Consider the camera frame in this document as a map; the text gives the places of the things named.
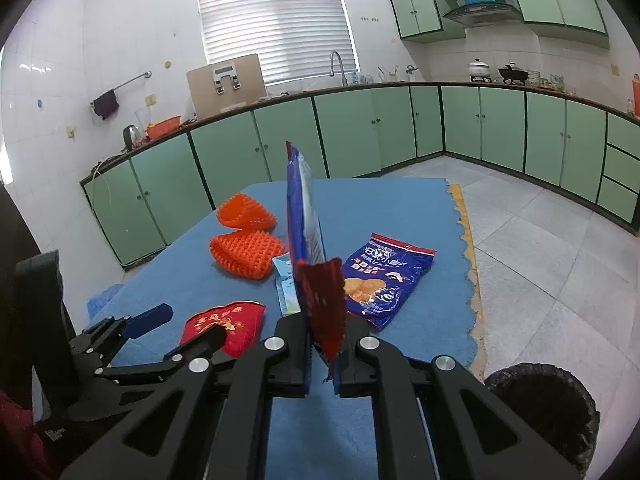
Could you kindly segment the red fabric pouch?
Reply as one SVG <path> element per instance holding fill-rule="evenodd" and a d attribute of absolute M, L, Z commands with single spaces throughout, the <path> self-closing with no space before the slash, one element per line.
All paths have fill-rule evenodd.
<path fill-rule="evenodd" d="M 222 326 L 226 331 L 222 350 L 232 358 L 239 358 L 258 339 L 265 312 L 263 304 L 252 300 L 232 301 L 230 304 L 211 307 L 186 320 L 180 344 L 190 342 L 209 327 Z"/>

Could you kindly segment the small light blue carton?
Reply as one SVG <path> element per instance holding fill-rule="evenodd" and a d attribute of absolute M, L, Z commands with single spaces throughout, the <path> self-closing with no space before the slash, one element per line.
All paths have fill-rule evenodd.
<path fill-rule="evenodd" d="M 276 272 L 276 287 L 281 315 L 289 316 L 299 313 L 300 307 L 293 278 L 293 268 L 288 253 L 274 257 L 272 266 Z"/>

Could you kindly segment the orange foam net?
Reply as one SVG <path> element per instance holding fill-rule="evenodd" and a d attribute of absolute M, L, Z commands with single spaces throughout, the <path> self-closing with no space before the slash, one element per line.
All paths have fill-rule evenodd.
<path fill-rule="evenodd" d="M 216 210 L 217 220 L 226 228 L 250 231 L 271 231 L 277 217 L 258 200 L 244 193 L 236 193 Z"/>
<path fill-rule="evenodd" d="M 284 255 L 286 247 L 267 232 L 239 230 L 214 236 L 209 251 L 221 269 L 259 281 L 270 274 L 271 260 Z"/>

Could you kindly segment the red blue snack wrapper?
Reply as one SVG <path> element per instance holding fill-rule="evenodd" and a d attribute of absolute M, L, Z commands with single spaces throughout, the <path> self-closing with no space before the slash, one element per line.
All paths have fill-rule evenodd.
<path fill-rule="evenodd" d="M 288 254 L 297 301 L 306 318 L 311 343 L 332 380 L 346 334 L 346 300 L 342 260 L 328 258 L 314 206 L 314 178 L 304 155 L 286 144 L 286 222 Z"/>

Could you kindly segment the blue biscuit snack bag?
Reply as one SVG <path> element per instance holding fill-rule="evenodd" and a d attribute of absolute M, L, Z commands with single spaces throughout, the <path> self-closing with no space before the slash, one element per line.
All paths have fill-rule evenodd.
<path fill-rule="evenodd" d="M 343 264 L 346 309 L 382 330 L 431 269 L 436 252 L 372 233 Z"/>

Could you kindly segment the green lower kitchen cabinets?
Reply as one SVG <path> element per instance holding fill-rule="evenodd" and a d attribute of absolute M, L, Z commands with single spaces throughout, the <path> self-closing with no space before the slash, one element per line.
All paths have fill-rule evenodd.
<path fill-rule="evenodd" d="M 639 227 L 638 122 L 505 84 L 375 84 L 247 105 L 100 162 L 80 186 L 130 269 L 243 188 L 284 180 L 289 145 L 317 178 L 384 174 L 439 155 L 471 159 Z"/>

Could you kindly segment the electric kettle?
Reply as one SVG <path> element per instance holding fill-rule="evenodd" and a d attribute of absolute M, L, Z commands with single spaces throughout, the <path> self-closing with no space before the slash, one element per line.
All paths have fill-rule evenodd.
<path fill-rule="evenodd" d="M 144 140 L 144 134 L 137 126 L 128 125 L 122 130 L 122 140 L 124 140 L 125 150 L 131 152 L 140 148 Z"/>

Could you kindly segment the orange plastic basket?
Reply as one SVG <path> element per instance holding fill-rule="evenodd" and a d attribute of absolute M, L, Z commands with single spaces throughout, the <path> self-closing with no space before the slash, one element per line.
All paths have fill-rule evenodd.
<path fill-rule="evenodd" d="M 180 125 L 180 116 L 169 117 L 161 122 L 153 122 L 146 127 L 146 136 L 151 140 L 158 140 L 178 130 Z"/>

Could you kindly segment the dark hanging towel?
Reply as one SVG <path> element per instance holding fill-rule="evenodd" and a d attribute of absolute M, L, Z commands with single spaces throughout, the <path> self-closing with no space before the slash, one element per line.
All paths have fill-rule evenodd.
<path fill-rule="evenodd" d="M 107 120 L 114 115 L 119 109 L 119 102 L 114 89 L 101 94 L 98 98 L 91 102 L 94 114 L 102 120 Z"/>

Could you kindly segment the cardboard box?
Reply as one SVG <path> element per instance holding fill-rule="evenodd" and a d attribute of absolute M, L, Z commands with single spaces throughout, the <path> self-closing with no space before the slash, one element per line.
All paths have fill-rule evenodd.
<path fill-rule="evenodd" d="M 190 70 L 186 81 L 197 120 L 231 112 L 267 95 L 257 54 Z"/>

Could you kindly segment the chrome faucet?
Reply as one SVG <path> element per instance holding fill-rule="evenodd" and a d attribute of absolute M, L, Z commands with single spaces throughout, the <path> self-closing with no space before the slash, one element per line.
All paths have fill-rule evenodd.
<path fill-rule="evenodd" d="M 329 76 L 334 77 L 336 75 L 335 66 L 338 66 L 340 69 L 340 77 L 341 77 L 341 86 L 346 87 L 348 85 L 346 73 L 344 69 L 344 64 L 341 55 L 334 50 L 330 53 L 330 71 Z"/>

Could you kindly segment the black wok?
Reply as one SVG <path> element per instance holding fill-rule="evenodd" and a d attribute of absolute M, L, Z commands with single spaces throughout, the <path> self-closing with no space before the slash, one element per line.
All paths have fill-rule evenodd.
<path fill-rule="evenodd" d="M 514 63 L 508 63 L 498 68 L 500 77 L 505 84 L 518 84 L 525 86 L 528 81 L 528 71 L 519 68 Z"/>

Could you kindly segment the white cooking pot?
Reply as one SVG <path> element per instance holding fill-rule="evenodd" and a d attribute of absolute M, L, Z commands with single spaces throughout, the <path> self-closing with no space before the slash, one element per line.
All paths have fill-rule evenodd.
<path fill-rule="evenodd" d="M 474 58 L 473 61 L 469 62 L 468 72 L 470 81 L 492 81 L 489 65 L 483 62 L 480 58 Z"/>

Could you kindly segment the orange thermos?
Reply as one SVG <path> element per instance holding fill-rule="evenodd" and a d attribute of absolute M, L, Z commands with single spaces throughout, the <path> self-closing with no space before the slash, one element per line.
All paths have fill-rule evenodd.
<path fill-rule="evenodd" d="M 632 77 L 632 102 L 634 102 L 634 116 L 640 117 L 640 75 L 634 73 Z"/>

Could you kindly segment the wall towel rail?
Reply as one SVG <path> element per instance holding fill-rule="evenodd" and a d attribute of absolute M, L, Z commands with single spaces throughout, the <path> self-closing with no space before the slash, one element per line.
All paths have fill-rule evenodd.
<path fill-rule="evenodd" d="M 143 73 L 141 73 L 141 74 L 139 74 L 137 76 L 134 76 L 134 77 L 132 77 L 132 78 L 126 80 L 126 81 L 123 81 L 123 82 L 121 82 L 120 84 L 118 84 L 115 87 L 112 87 L 111 90 L 113 90 L 115 92 L 116 90 L 118 90 L 118 89 L 120 89 L 122 87 L 125 87 L 127 84 L 132 84 L 133 82 L 135 82 L 135 81 L 137 81 L 139 79 L 150 79 L 152 77 L 152 75 L 153 75 L 152 70 L 146 70 L 145 72 L 143 72 Z M 90 104 L 89 104 L 90 107 L 92 107 L 92 108 L 94 107 L 94 102 L 96 102 L 97 99 L 99 99 L 99 98 L 95 98 L 93 101 L 90 102 Z"/>

